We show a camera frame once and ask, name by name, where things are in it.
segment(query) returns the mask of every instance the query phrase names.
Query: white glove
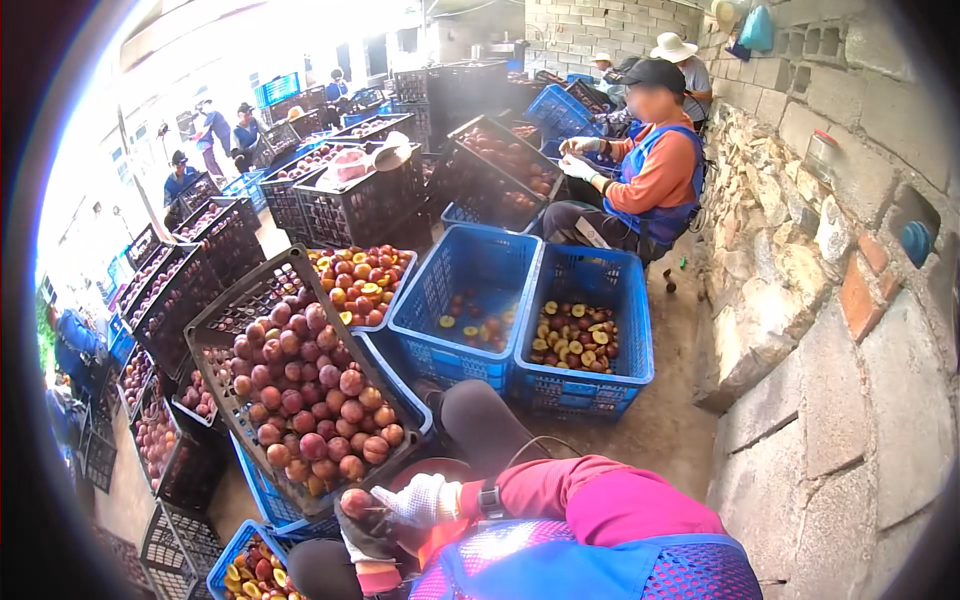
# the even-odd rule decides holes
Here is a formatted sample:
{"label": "white glove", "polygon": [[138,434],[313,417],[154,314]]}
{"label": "white glove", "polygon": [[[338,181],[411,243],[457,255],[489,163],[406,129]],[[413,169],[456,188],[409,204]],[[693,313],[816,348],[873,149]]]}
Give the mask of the white glove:
{"label": "white glove", "polygon": [[587,183],[590,182],[594,175],[597,175],[597,172],[593,170],[593,167],[591,167],[588,162],[574,155],[564,156],[564,159],[560,161],[560,169],[570,177],[584,180]]}
{"label": "white glove", "polygon": [[434,525],[460,518],[457,510],[457,495],[463,487],[459,481],[447,483],[439,473],[418,473],[407,487],[398,493],[380,486],[370,493],[390,511],[387,519],[396,523],[429,529]]}
{"label": "white glove", "polygon": [[599,137],[571,137],[560,144],[560,154],[581,155],[591,150],[600,150]]}

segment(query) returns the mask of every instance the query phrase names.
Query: floor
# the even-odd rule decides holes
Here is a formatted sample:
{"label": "floor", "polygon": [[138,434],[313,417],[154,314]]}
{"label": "floor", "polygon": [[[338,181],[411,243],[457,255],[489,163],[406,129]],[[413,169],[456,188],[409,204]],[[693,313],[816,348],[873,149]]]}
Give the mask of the floor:
{"label": "floor", "polygon": [[[267,256],[289,245],[286,234],[274,226],[270,212],[260,214],[263,227],[257,238]],[[440,232],[435,231],[435,239]],[[686,267],[680,268],[682,256]],[[656,471],[678,490],[698,500],[707,495],[716,417],[692,404],[695,341],[697,334],[697,281],[692,236],[681,238],[677,247],[648,270],[654,334],[656,376],[616,424],[557,421],[521,416],[535,434],[561,438],[583,453],[603,454],[638,468]],[[666,292],[662,276],[671,269],[677,284]],[[110,494],[96,491],[97,521],[139,549],[143,533],[154,511],[154,502],[138,463],[123,410],[114,420],[117,458]],[[559,444],[558,457],[569,456]],[[259,519],[259,512],[247,488],[235,456],[216,491],[208,516],[223,542],[229,541],[246,519]]]}

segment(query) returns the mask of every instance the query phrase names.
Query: gloved hand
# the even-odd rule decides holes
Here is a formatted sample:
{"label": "gloved hand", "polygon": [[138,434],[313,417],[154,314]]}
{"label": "gloved hand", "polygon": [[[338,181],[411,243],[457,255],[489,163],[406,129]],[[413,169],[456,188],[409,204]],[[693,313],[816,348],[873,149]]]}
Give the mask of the gloved hand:
{"label": "gloved hand", "polygon": [[560,145],[560,154],[581,155],[591,150],[600,150],[599,137],[571,137]]}
{"label": "gloved hand", "polygon": [[564,156],[564,159],[560,161],[560,169],[570,177],[584,180],[587,183],[594,175],[598,175],[588,162],[574,155]]}
{"label": "gloved hand", "polygon": [[386,513],[365,516],[363,520],[352,518],[340,508],[340,496],[333,500],[333,514],[340,523],[340,535],[350,554],[350,562],[395,563],[393,526]]}
{"label": "gloved hand", "polygon": [[462,487],[459,481],[447,483],[439,473],[418,473],[399,493],[379,486],[370,493],[390,509],[387,513],[389,520],[427,529],[460,518],[457,495]]}

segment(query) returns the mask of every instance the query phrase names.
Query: black cap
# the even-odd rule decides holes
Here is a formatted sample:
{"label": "black cap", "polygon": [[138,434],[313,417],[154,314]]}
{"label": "black cap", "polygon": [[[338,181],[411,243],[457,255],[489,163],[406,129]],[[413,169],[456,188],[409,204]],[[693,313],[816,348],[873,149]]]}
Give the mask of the black cap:
{"label": "black cap", "polygon": [[641,60],[623,74],[619,83],[662,85],[677,94],[683,94],[686,89],[684,73],[676,64],[664,59]]}

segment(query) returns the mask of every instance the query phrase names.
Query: cable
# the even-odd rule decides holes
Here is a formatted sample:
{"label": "cable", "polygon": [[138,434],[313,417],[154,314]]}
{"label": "cable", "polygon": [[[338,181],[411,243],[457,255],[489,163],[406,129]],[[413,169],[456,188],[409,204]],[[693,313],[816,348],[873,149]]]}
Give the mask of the cable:
{"label": "cable", "polygon": [[512,467],[512,466],[514,465],[514,461],[517,459],[517,457],[519,457],[520,454],[523,454],[523,451],[526,450],[528,447],[530,447],[530,444],[532,444],[533,442],[536,442],[537,440],[553,440],[554,442],[559,442],[559,443],[565,445],[571,452],[573,452],[573,453],[576,454],[577,456],[583,456],[583,455],[584,455],[583,452],[581,452],[581,451],[578,450],[577,448],[573,447],[572,445],[568,444],[567,442],[564,442],[564,441],[561,440],[560,438],[555,438],[555,437],[553,437],[553,436],[537,436],[536,438],[530,440],[530,442],[527,442],[526,444],[524,444],[524,445],[522,445],[522,446],[520,447],[520,450],[518,450],[518,451],[516,452],[516,454],[514,455],[514,458],[510,459],[510,462],[507,463],[507,466],[506,466],[506,467],[504,467],[504,470]]}

